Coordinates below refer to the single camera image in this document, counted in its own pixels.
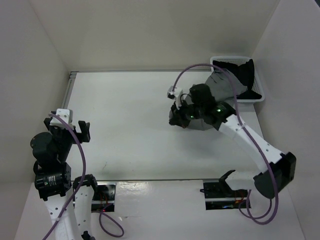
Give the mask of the grey pleated skirt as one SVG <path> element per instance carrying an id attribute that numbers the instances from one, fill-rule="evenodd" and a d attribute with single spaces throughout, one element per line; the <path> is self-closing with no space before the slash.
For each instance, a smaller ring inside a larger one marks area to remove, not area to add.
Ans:
<path id="1" fill-rule="evenodd" d="M 202 119 L 195 119 L 184 129 L 199 131 L 206 131 L 209 129 L 218 130 L 222 123 L 227 122 L 228 117 L 237 115 L 237 111 L 232 105 L 234 103 L 234 93 L 237 95 L 237 84 L 235 82 L 237 82 L 238 79 L 233 74 L 230 75 L 228 70 L 225 70 L 225 72 L 228 76 L 219 70 L 214 71 L 204 83 L 209 86 L 211 94 L 216 101 L 216 107 L 212 111 L 213 115 L 216 117 L 216 123 L 214 125 L 209 125 Z M 183 97 L 186 98 L 187 103 L 190 104 L 191 99 L 186 95 L 188 93 L 184 93 L 185 95 Z"/>

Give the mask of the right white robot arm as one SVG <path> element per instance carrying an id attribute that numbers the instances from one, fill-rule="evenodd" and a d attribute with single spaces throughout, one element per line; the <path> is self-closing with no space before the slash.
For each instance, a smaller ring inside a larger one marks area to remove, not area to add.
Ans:
<path id="1" fill-rule="evenodd" d="M 216 101 L 208 85 L 193 85 L 186 96 L 184 92 L 171 86 L 167 97 L 174 100 L 169 112 L 169 124 L 187 128 L 191 121 L 201 120 L 218 132 L 228 136 L 247 153 L 259 169 L 259 173 L 241 174 L 228 171 L 220 178 L 219 192 L 231 196 L 236 190 L 256 190 L 265 198 L 272 200 L 295 176 L 297 158 L 291 152 L 283 153 L 273 147 L 242 119 L 236 110 L 225 101 Z"/>

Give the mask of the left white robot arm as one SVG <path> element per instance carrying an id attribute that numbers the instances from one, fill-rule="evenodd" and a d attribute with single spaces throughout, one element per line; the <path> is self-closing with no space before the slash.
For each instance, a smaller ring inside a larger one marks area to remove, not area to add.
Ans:
<path id="1" fill-rule="evenodd" d="M 92 174 L 87 174 L 87 163 L 82 143 L 91 140 L 90 123 L 79 121 L 80 132 L 72 124 L 73 112 L 59 108 L 44 120 L 46 132 L 30 141 L 35 163 L 34 186 L 48 210 L 52 226 L 44 239 L 54 234 L 57 240 L 93 240 L 91 230 L 92 200 L 100 188 Z M 72 179 L 67 158 L 77 145 L 82 161 L 82 173 Z"/>

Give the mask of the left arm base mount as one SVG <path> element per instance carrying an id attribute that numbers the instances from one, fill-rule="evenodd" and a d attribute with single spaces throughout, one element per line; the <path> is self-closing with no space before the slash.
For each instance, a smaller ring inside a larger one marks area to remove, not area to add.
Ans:
<path id="1" fill-rule="evenodd" d="M 94 192 L 91 210 L 111 213 L 115 211 L 116 182 L 98 181 Z"/>

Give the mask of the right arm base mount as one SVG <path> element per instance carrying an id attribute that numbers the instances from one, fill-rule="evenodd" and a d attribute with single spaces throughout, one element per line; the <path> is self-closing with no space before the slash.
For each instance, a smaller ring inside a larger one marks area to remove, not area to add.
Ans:
<path id="1" fill-rule="evenodd" d="M 204 181 L 199 190 L 204 195 L 205 208 L 209 210 L 245 209 L 248 191 L 223 189 L 218 180 Z"/>

